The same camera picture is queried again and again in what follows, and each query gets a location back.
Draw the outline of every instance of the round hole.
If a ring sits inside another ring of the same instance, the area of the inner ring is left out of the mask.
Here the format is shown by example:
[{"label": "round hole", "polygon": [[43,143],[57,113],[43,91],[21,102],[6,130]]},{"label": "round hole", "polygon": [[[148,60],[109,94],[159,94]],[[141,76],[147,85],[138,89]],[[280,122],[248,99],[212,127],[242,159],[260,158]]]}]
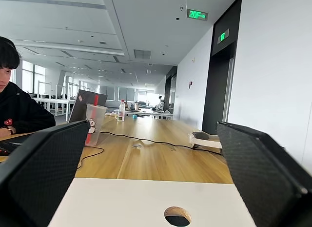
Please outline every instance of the round hole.
[{"label": "round hole", "polygon": [[171,206],[164,212],[166,220],[173,226],[184,227],[191,223],[191,216],[189,213],[178,206]]}]

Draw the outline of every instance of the black cable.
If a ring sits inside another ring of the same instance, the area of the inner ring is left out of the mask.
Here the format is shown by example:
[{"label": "black cable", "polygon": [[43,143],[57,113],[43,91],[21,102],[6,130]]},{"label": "black cable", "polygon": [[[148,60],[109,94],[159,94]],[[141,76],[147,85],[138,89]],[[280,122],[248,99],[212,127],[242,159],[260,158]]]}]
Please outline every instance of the black cable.
[{"label": "black cable", "polygon": [[80,169],[80,168],[82,167],[82,162],[83,162],[84,159],[87,159],[87,158],[90,158],[90,157],[93,157],[93,156],[102,154],[102,153],[104,152],[104,149],[103,149],[103,148],[94,147],[94,146],[86,146],[86,147],[88,147],[88,148],[96,148],[96,149],[100,149],[100,150],[102,150],[102,151],[99,152],[99,153],[97,153],[97,154],[94,154],[94,155],[89,155],[89,156],[83,157],[83,158],[81,159],[80,166],[77,167],[77,170]]},{"label": "black cable", "polygon": [[186,145],[174,145],[172,143],[167,143],[167,142],[155,142],[155,141],[149,140],[149,139],[141,139],[141,138],[131,137],[131,136],[123,135],[123,134],[115,134],[115,133],[111,133],[111,132],[100,132],[100,133],[107,133],[107,134],[111,134],[111,135],[118,136],[118,137],[133,138],[133,139],[137,139],[137,140],[140,140],[140,141],[149,141],[149,142],[153,142],[153,143],[157,143],[157,144],[168,144],[168,145],[175,146],[175,147],[185,147],[185,148],[192,149],[192,150],[208,151],[208,152],[220,155],[219,153],[214,152],[214,151],[192,148],[192,147],[186,146]]}]

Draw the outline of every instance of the carbon fiber texture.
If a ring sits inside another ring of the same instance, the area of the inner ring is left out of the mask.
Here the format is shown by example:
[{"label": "carbon fiber texture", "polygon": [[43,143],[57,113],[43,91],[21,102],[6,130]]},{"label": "carbon fiber texture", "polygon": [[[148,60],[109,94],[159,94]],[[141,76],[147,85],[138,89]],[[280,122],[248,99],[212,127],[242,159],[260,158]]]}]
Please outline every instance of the carbon fiber texture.
[{"label": "carbon fiber texture", "polygon": [[[240,130],[217,126],[233,181],[258,227],[281,226],[302,198],[299,185],[258,137]],[[255,135],[269,137],[259,131],[255,131]],[[286,153],[278,144],[274,150]]]},{"label": "carbon fiber texture", "polygon": [[55,133],[9,181],[12,198],[32,225],[51,221],[75,176],[87,131],[80,124]]}]

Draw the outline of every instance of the white desk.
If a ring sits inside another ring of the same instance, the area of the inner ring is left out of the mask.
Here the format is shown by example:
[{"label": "white desk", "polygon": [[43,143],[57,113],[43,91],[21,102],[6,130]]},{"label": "white desk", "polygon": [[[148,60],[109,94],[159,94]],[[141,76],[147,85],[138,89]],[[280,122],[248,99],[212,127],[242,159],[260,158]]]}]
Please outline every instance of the white desk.
[{"label": "white desk", "polygon": [[[70,104],[74,104],[75,100],[67,100],[67,99],[44,99],[44,98],[33,98],[36,102],[48,103],[47,110],[50,112],[50,103],[55,103],[55,116],[58,115],[58,112],[61,112],[61,115],[64,115],[64,105],[66,104],[66,121],[68,121],[69,107]],[[62,104],[62,111],[58,110],[58,104]]]},{"label": "white desk", "polygon": [[127,111],[125,110],[125,114],[127,115],[140,115],[140,116],[154,116],[155,117],[166,117],[168,120],[173,119],[173,114],[171,113],[158,113],[155,111],[152,111],[151,109],[141,109],[141,111]]},{"label": "white desk", "polygon": [[49,227],[169,227],[170,206],[190,227],[255,227],[234,185],[92,178],[73,180]]}]

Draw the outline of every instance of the person's hand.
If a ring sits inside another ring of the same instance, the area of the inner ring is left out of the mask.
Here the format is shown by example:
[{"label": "person's hand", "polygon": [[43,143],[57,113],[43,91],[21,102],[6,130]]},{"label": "person's hand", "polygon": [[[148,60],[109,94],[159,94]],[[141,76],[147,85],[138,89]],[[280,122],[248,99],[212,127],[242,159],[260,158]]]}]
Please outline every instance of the person's hand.
[{"label": "person's hand", "polygon": [[11,136],[11,132],[7,128],[0,128],[0,138]]}]

